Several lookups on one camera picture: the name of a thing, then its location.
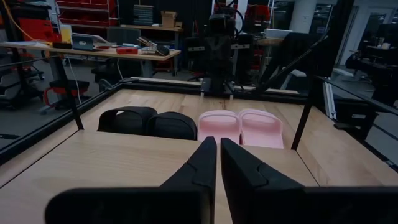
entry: pair of slippers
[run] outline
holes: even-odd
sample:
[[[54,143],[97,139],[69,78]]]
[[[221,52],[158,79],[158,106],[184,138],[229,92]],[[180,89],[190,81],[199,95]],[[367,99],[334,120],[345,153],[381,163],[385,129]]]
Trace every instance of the pair of slippers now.
[[[282,127],[282,121],[266,111],[208,111],[199,117],[198,140],[213,136],[217,143],[221,138],[229,138],[236,144],[283,149]]]

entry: office chair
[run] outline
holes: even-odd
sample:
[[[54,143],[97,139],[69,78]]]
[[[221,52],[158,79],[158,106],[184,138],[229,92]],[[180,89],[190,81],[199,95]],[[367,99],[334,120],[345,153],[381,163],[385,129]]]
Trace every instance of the office chair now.
[[[283,69],[289,63],[293,62],[294,59],[306,52],[318,39],[319,36],[314,34],[289,33],[283,39],[282,43],[280,43],[276,55],[272,57],[266,70],[260,77],[259,82],[266,82],[276,70]],[[272,87],[286,89],[293,75],[296,77],[306,77],[306,73],[309,72],[312,67],[312,60],[302,62],[298,69],[294,70],[291,74],[279,77],[278,81]],[[298,86],[298,88],[305,90],[308,89],[306,88],[307,85],[308,82],[305,82],[302,86]]]
[[[139,44],[137,38],[141,36],[139,29],[127,27],[109,27],[108,41],[122,45],[123,43]],[[120,79],[117,65],[118,60],[115,58],[107,59],[105,65],[101,65],[91,70],[95,74],[95,82],[105,79],[110,84],[116,84]],[[119,68],[124,78],[141,75],[141,64],[132,60],[119,60]]]
[[[29,53],[20,54],[20,60],[32,60]],[[22,106],[27,100],[38,96],[42,98],[42,92],[35,86],[35,81],[43,80],[43,72],[33,71],[33,63],[22,63],[23,80],[18,74],[17,66],[7,64],[12,63],[7,50],[0,49],[0,106],[16,109]]]

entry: black chair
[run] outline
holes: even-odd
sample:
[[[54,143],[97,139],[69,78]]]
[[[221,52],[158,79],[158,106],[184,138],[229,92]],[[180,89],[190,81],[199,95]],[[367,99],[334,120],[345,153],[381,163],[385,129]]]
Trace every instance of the black chair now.
[[[123,43],[139,44],[137,38],[141,36],[139,29],[127,27],[109,27],[108,41],[122,45]],[[119,68],[123,78],[139,77],[141,76],[141,64],[132,60],[119,60]],[[108,81],[110,84],[116,84],[120,79],[118,70],[118,60],[115,58],[108,59],[104,65],[100,65],[91,70],[95,74],[95,82],[100,82],[101,79]]]

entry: red cable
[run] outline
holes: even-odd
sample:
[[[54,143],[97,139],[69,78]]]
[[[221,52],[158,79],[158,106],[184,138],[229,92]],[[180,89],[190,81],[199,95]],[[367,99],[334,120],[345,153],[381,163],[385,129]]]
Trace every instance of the red cable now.
[[[195,20],[195,27],[197,28],[197,34],[199,35],[199,29],[198,29],[198,23],[197,23],[197,20]]]

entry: pillar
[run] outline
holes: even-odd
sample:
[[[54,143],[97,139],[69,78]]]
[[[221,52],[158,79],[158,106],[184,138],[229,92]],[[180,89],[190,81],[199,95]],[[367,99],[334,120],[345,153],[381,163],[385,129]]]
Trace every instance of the pillar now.
[[[317,0],[295,0],[290,30],[309,33]]]

